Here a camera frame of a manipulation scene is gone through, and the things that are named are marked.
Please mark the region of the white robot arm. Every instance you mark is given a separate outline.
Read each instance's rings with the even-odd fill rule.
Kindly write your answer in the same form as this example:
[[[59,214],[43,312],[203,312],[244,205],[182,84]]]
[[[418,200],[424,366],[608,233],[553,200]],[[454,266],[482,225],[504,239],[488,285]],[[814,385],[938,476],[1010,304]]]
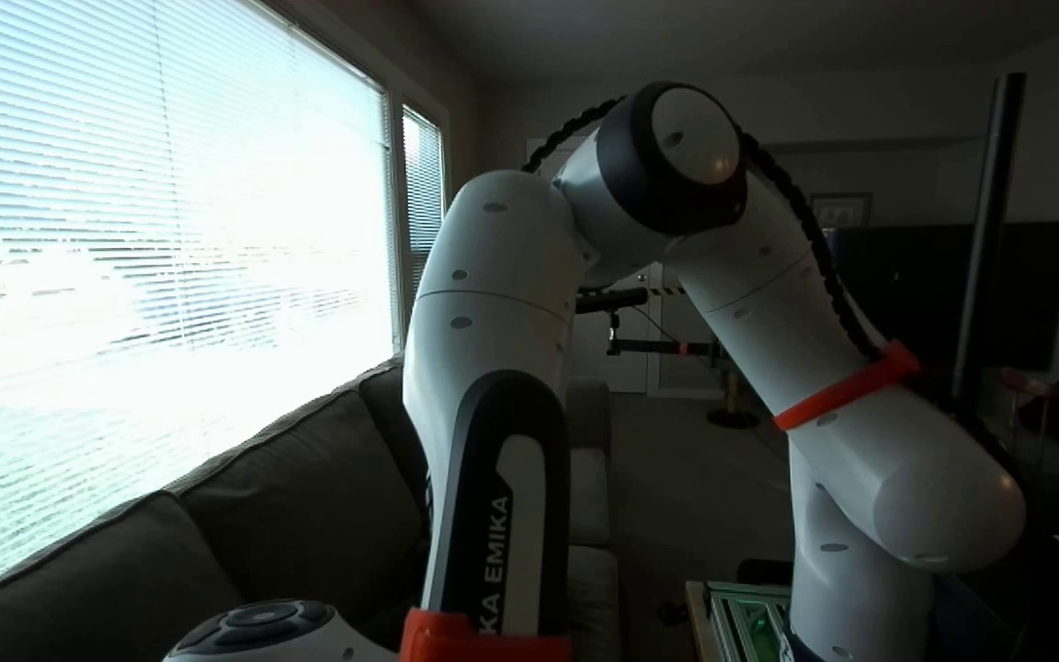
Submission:
[[[282,597],[208,617],[166,662],[574,662],[563,404],[618,360],[725,357],[786,439],[776,662],[923,662],[936,582],[1019,546],[1019,481],[916,389],[910,344],[869,324],[814,209],[714,92],[652,83],[549,155],[472,178],[418,270],[401,404],[429,557],[401,642]]]

